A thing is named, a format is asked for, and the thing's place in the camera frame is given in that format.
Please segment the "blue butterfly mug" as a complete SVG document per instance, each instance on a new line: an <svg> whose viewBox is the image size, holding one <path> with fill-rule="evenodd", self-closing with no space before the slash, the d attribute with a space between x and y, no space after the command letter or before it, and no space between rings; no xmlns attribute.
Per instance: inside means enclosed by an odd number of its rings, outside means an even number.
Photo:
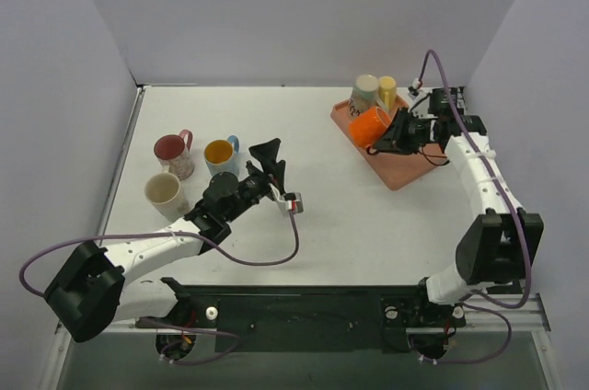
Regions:
<svg viewBox="0 0 589 390"><path fill-rule="evenodd" d="M206 145L203 156L212 177L221 173L231 173L236 177L239 175L239 147L240 142L235 135Z"/></svg>

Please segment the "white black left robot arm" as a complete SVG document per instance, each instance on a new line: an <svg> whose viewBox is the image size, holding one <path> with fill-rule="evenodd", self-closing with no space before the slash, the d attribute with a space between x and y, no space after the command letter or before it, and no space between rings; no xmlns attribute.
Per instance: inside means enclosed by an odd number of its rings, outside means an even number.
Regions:
<svg viewBox="0 0 589 390"><path fill-rule="evenodd" d="M113 236L111 245L99 247L94 237L76 245L43 294L74 341L85 342L111 322L134 317L123 311L126 288L144 275L182 258L199 256L224 241L230 223L263 198L283 204L285 161L279 159L281 141L253 145L243 180L228 172L213 176L202 199L167 228L138 236Z"/></svg>

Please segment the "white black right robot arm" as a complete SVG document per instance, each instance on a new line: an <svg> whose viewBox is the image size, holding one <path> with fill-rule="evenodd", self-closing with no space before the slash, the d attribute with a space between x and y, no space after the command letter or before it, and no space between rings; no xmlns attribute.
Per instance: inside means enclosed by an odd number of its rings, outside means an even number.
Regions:
<svg viewBox="0 0 589 390"><path fill-rule="evenodd" d="M500 284L520 281L527 297L544 231L540 215L527 212L509 190L481 118L457 105L461 93L459 87L433 89L425 96L425 116L411 108L398 109L371 147L377 154L407 156L428 144L437 145L468 196L473 222L456 246L454 261L427 278L427 292L411 301L412 316L423 325L439 319L444 304L456 304Z"/></svg>

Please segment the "pink floral mug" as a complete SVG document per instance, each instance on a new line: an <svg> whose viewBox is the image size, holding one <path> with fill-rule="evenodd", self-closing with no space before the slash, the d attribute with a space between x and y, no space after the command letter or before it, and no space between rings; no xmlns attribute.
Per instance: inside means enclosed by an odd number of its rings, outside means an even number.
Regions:
<svg viewBox="0 0 589 390"><path fill-rule="evenodd" d="M160 137L154 145L154 154L160 165L179 180L189 178L195 168L191 157L192 140L192 132L182 130L178 134Z"/></svg>

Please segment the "cream dragon pattern mug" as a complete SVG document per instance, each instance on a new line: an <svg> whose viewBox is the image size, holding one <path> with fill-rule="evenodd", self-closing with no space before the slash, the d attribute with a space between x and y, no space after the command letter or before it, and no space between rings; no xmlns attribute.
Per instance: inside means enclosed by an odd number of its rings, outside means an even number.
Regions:
<svg viewBox="0 0 589 390"><path fill-rule="evenodd" d="M152 176L144 186L144 195L170 222L175 222L191 210L180 180L168 172Z"/></svg>

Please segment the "orange mug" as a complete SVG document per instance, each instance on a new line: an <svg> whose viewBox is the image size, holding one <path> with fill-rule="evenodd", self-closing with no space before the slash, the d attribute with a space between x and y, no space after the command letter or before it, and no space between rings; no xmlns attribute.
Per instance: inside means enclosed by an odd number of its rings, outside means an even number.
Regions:
<svg viewBox="0 0 589 390"><path fill-rule="evenodd" d="M386 110L378 106L371 107L351 122L349 133L352 143L360 148L372 146L386 132L391 122Z"/></svg>

